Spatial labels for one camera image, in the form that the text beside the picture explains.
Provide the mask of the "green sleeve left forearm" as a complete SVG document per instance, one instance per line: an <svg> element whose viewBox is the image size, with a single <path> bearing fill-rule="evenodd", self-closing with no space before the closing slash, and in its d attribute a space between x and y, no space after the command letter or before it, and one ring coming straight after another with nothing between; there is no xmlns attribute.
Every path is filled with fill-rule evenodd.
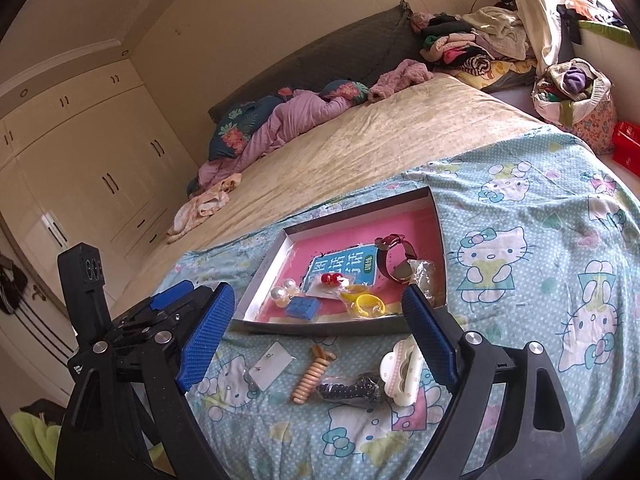
<svg viewBox="0 0 640 480"><path fill-rule="evenodd" d="M42 417L24 412L14 413L9 421L30 456L53 479L62 426L53 422L48 424Z"/></svg>

